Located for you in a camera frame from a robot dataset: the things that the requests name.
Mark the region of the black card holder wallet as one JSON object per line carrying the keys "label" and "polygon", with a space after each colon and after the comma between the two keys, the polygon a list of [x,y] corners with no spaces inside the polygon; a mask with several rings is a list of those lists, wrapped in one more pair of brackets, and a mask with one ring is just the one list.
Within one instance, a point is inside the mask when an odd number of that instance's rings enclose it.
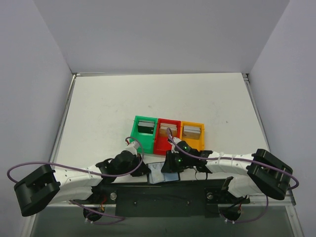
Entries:
{"label": "black card holder wallet", "polygon": [[148,175],[148,182],[150,184],[174,182],[174,181],[180,180],[178,173],[163,173],[162,172],[163,165],[164,165],[163,162],[148,163],[148,168],[151,171]]}

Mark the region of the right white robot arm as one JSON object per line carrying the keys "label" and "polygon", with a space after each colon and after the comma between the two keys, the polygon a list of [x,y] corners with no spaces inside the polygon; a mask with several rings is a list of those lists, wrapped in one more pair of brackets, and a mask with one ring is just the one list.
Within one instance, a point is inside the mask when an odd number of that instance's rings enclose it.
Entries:
{"label": "right white robot arm", "polygon": [[228,173],[229,178],[220,191],[221,198],[231,202],[252,194],[264,194],[283,200],[289,190],[293,170],[264,149],[245,155],[231,155],[211,150],[197,150],[177,139],[166,152],[163,173],[178,173],[195,169],[201,173]]}

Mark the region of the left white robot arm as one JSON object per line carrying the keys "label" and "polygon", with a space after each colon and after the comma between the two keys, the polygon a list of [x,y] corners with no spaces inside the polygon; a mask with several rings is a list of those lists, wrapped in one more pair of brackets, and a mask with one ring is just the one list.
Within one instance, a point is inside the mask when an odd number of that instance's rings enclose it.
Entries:
{"label": "left white robot arm", "polygon": [[140,154],[124,150],[114,158],[82,169],[65,165],[43,164],[14,185],[21,214],[37,214],[49,204],[68,200],[88,200],[97,203],[103,186],[118,177],[139,177],[151,171]]}

